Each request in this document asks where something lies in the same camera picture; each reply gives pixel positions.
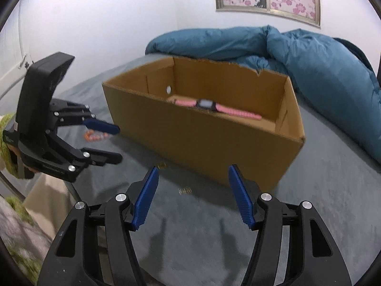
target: blue comforter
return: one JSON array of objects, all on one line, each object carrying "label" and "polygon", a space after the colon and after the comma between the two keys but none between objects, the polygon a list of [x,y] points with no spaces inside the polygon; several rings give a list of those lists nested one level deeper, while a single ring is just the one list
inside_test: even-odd
[{"label": "blue comforter", "polygon": [[186,29],[152,40],[146,54],[236,62],[290,76],[294,89],[381,163],[381,92],[373,70],[333,38],[272,26]]}]

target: metal bolt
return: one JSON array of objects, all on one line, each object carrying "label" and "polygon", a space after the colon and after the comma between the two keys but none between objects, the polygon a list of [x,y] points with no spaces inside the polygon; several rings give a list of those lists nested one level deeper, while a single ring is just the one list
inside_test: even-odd
[{"label": "metal bolt", "polygon": [[80,201],[80,202],[77,202],[74,206],[77,210],[81,210],[85,207],[85,204],[84,202]]},{"label": "metal bolt", "polygon": [[118,201],[118,202],[123,202],[124,200],[127,199],[127,196],[125,194],[118,194],[116,197],[115,197],[115,200]]},{"label": "metal bolt", "polygon": [[303,205],[303,207],[305,208],[305,209],[311,209],[312,208],[312,204],[310,203],[310,202],[308,202],[308,201],[304,201],[303,203],[302,203],[302,205]]},{"label": "metal bolt", "polygon": [[270,194],[261,194],[261,198],[263,201],[270,201],[272,196]]}]

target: brown cardboard box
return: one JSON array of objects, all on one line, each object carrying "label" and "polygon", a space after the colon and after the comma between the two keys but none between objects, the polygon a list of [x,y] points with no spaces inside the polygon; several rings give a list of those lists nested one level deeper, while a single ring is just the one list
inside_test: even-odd
[{"label": "brown cardboard box", "polygon": [[[280,73],[167,57],[110,79],[103,90],[123,136],[222,184],[229,184],[227,170],[236,163],[247,179],[270,191],[305,142],[291,81]],[[187,97],[258,113],[262,119],[169,102]]]}]

